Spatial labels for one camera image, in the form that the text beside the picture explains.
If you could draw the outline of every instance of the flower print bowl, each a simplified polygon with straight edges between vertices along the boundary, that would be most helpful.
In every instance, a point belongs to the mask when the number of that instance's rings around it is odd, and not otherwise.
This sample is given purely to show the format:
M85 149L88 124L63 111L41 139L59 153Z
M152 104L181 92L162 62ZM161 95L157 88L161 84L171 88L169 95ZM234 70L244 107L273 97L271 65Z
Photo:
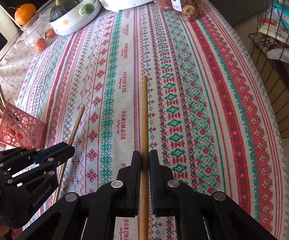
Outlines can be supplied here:
M79 1L80 3L75 8L67 12L65 15L61 16L59 19L50 23L56 34L72 34L86 26L97 16L101 8L99 0ZM90 14L83 13L81 10L87 4L92 4L94 6L94 10Z

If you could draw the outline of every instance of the pink plastic basket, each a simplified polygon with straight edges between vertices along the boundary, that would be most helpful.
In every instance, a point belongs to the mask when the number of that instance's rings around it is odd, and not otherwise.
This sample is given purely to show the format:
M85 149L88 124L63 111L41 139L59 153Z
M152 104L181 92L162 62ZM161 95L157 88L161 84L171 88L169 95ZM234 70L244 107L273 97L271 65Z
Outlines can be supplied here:
M41 148L45 123L7 102L0 121L0 143Z

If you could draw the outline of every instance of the orange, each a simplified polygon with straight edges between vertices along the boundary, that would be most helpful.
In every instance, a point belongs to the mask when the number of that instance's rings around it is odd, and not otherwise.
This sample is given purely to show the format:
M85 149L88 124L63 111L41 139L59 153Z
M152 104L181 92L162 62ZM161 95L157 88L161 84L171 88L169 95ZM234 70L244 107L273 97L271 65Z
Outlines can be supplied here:
M36 7L32 3L25 3L15 12L15 21L19 25L24 25L35 15Z

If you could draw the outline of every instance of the wire basket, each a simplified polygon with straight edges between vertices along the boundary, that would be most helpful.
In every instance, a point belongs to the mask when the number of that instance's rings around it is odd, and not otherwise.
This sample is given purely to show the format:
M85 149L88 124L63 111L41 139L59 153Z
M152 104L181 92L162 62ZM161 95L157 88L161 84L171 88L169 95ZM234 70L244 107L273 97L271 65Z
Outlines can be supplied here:
M257 31L249 34L251 58L285 138L289 136L289 0L261 0L259 11Z

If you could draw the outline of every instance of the patterned tablecloth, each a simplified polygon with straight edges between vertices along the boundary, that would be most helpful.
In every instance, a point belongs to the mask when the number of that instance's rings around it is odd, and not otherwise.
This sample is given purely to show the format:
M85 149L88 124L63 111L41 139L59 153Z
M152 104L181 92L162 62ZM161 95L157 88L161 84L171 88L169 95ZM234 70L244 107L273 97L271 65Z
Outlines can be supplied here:
M147 75L150 148L160 161L198 192L226 192L285 239L286 166L270 102L235 31L207 0L203 7L197 22L179 21L155 3L101 11L35 56L18 106L46 122L46 147L67 141L86 107L62 190L88 194L140 150ZM138 229L138 218L117 219L115 239L137 239ZM176 239L174 219L151 217L150 239Z

